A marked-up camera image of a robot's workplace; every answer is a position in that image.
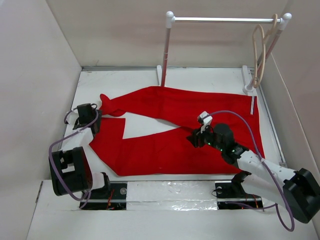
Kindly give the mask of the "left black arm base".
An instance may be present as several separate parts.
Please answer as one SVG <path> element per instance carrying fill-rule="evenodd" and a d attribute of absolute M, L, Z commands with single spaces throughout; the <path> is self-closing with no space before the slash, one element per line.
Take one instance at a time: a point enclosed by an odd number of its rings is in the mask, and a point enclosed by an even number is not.
<path fill-rule="evenodd" d="M 127 209 L 127 182 L 112 181 L 110 190 L 95 189 L 87 202 L 81 201 L 79 208 L 88 211 L 122 211 Z"/>

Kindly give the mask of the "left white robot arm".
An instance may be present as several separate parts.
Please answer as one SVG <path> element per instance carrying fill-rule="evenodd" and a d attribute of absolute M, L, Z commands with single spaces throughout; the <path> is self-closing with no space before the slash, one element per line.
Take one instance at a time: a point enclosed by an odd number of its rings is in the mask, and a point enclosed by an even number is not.
<path fill-rule="evenodd" d="M 104 172 L 93 173 L 85 147 L 100 132 L 102 112 L 95 103 L 84 103 L 71 109 L 64 117 L 64 124 L 72 126 L 71 134 L 52 143 L 48 160 L 53 192 L 57 196 L 70 195 L 82 200 L 91 193 L 100 198 L 111 194 L 111 183 Z"/>

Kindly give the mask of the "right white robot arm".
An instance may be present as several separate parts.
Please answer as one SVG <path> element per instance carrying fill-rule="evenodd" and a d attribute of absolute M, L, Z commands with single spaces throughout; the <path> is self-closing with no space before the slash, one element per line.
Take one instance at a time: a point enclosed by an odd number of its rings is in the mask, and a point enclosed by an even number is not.
<path fill-rule="evenodd" d="M 240 170 L 231 191 L 237 197 L 257 195 L 290 210 L 293 218 L 307 224 L 320 210 L 320 186 L 305 169 L 277 165 L 237 143 L 227 124 L 195 129 L 187 140 L 195 147 L 205 145 L 220 151 L 222 159 Z"/>

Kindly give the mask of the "red trousers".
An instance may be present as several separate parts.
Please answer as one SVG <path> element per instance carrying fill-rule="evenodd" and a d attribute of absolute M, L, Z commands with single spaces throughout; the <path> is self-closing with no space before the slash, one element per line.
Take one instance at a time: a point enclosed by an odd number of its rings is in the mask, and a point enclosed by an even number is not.
<path fill-rule="evenodd" d="M 227 124 L 239 144 L 263 152 L 258 101 L 250 96 L 150 86 L 113 99 L 101 94 L 100 99 L 103 117 L 90 147 L 118 176 L 238 173 L 218 150 L 195 148 L 188 141 L 202 112 L 215 113 L 213 124 Z M 176 128 L 124 138 L 125 113 L 165 120 Z"/>

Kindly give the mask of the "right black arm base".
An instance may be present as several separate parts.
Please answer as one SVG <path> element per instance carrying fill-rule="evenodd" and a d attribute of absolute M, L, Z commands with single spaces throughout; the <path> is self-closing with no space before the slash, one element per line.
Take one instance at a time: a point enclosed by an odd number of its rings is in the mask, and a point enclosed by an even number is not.
<path fill-rule="evenodd" d="M 262 198 L 248 194 L 241 183 L 250 174 L 246 171 L 237 173 L 231 180 L 216 181 L 211 194 L 216 197 L 219 210 L 259 209 L 263 207 Z"/>

